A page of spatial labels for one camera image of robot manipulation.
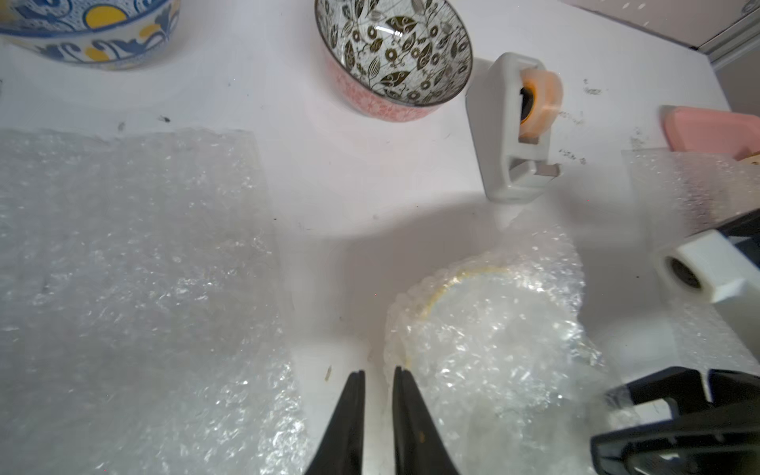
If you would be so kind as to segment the pink floral leaf bowl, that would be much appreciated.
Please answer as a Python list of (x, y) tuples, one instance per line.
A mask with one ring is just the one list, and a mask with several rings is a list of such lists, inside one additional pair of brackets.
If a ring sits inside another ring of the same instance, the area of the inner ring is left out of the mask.
[(368, 117), (425, 118), (469, 83), (471, 41), (447, 1), (318, 0), (314, 13), (338, 93)]

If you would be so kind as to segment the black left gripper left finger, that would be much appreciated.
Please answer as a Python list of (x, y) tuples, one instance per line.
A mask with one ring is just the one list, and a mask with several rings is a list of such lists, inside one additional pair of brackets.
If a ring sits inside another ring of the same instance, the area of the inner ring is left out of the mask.
[(365, 372), (350, 373), (306, 475), (360, 475), (363, 462)]

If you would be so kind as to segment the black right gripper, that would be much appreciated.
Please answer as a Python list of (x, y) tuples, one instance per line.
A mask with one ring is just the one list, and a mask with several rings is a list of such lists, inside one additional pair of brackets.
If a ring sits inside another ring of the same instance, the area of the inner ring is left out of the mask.
[(672, 366), (607, 393), (612, 403), (663, 401), (671, 417), (590, 439), (598, 474), (757, 474), (759, 378)]

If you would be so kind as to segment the pink plastic tray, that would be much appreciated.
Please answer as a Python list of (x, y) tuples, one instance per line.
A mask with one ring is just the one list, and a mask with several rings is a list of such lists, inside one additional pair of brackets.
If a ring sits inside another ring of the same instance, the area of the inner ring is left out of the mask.
[(734, 160), (759, 156), (759, 118), (693, 107), (664, 114), (663, 130), (673, 152), (721, 154)]

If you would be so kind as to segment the blue yellow patterned bowl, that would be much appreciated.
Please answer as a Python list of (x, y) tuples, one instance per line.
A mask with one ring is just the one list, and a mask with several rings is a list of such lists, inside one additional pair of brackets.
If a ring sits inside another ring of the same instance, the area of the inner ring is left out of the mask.
[(58, 63), (129, 69), (168, 45), (180, 9), (179, 0), (3, 1), (1, 39)]

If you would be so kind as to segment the yellow blue striped bowl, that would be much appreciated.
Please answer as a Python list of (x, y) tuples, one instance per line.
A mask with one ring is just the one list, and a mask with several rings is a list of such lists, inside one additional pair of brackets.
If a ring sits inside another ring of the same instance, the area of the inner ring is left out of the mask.
[(415, 324), (466, 320), (484, 302), (499, 294), (502, 287), (508, 286), (510, 278), (511, 269), (506, 266), (443, 270), (420, 283), (421, 289), (416, 294), (420, 302), (410, 320)]

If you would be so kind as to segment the bubble wrap sheet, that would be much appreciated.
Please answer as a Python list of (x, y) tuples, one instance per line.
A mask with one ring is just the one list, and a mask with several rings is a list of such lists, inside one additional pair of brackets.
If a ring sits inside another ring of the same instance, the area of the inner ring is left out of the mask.
[(759, 166), (715, 154), (633, 150), (623, 153), (645, 243), (658, 279), (681, 365), (706, 372), (759, 372), (754, 357), (716, 308), (682, 295), (660, 278), (653, 253), (755, 209)]
[(299, 474), (252, 134), (1, 135), (1, 470)]
[(589, 474), (615, 379), (578, 320), (580, 257), (558, 227), (512, 230), (494, 251), (435, 274), (488, 265), (509, 267), (510, 284), (466, 320), (412, 322), (424, 279), (400, 294), (385, 368), (413, 373), (460, 473)]

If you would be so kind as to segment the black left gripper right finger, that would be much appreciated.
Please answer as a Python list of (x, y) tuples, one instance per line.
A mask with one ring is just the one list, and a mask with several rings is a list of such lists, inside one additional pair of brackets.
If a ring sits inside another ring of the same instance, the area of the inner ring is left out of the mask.
[(401, 366), (394, 371), (392, 418), (396, 474), (458, 474), (414, 376)]

